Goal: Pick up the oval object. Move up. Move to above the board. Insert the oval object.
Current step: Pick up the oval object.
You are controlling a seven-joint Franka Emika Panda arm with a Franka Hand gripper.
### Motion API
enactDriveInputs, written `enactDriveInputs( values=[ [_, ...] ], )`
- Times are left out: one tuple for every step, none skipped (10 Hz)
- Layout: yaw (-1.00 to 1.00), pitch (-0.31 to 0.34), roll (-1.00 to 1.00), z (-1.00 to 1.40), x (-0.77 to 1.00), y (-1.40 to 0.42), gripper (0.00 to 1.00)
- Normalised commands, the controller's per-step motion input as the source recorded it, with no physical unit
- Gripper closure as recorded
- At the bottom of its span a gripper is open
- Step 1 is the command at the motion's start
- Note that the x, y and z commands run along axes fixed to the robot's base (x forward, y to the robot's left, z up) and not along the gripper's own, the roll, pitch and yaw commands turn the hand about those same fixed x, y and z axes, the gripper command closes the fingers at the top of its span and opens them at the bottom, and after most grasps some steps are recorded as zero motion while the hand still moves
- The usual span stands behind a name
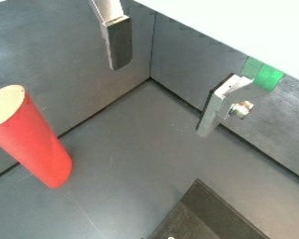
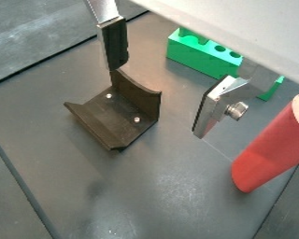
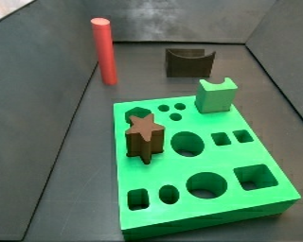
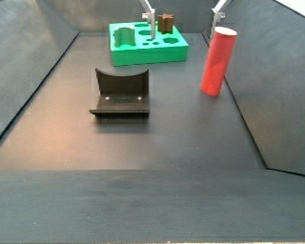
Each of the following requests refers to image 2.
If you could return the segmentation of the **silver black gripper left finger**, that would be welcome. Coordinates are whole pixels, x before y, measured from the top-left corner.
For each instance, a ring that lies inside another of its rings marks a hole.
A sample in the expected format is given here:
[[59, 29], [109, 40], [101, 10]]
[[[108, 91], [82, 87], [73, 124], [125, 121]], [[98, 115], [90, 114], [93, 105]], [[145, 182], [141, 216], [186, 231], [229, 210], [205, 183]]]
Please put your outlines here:
[[83, 0], [83, 3], [95, 21], [108, 70], [113, 71], [128, 61], [125, 18], [118, 13], [114, 0]]

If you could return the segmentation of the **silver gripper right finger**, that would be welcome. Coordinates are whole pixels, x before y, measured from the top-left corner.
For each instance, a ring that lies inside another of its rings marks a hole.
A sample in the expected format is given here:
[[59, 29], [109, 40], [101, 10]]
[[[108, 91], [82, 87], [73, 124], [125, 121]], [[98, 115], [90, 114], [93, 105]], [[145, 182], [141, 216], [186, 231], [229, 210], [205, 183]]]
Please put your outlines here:
[[193, 135], [201, 138], [225, 116], [239, 120], [248, 106], [244, 100], [267, 92], [279, 74], [269, 68], [243, 59], [237, 77], [225, 76], [204, 92], [192, 126]]

